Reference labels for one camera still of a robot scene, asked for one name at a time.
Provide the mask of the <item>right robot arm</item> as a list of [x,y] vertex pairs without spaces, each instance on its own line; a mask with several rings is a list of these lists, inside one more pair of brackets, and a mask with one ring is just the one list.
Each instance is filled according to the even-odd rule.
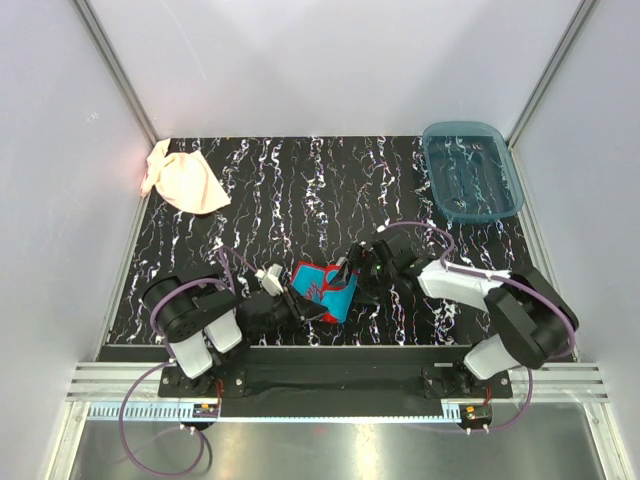
[[351,246],[331,288],[355,279],[354,300],[374,304],[391,289],[415,298],[444,299],[489,315],[495,333],[466,353],[454,384],[466,396],[486,389],[495,374],[516,367],[536,370],[575,346],[579,323],[545,277],[531,267],[520,273],[465,267],[444,259],[420,258],[400,235],[369,247]]

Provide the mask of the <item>pink towel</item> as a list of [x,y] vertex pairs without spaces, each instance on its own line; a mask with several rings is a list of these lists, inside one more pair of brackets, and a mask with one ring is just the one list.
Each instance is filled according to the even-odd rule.
[[194,215],[208,215],[230,205],[231,199],[201,151],[169,153],[170,142],[157,142],[148,155],[140,196],[155,189],[168,204]]

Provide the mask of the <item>red blue patterned towel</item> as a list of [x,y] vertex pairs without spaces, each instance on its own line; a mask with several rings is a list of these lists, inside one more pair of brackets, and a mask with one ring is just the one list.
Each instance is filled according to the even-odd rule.
[[354,299],[358,275],[353,273],[347,283],[331,285],[339,270],[337,265],[320,267],[299,262],[292,276],[291,285],[297,293],[327,310],[324,323],[344,323]]

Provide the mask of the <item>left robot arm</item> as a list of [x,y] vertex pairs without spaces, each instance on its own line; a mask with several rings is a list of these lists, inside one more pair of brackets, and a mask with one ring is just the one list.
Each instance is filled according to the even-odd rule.
[[142,303],[170,362],[181,370],[181,384],[196,396],[214,388],[213,368],[237,357],[257,338],[322,320],[329,313],[291,287],[276,294],[262,289],[244,298],[217,277],[187,282],[178,276],[164,278],[146,289]]

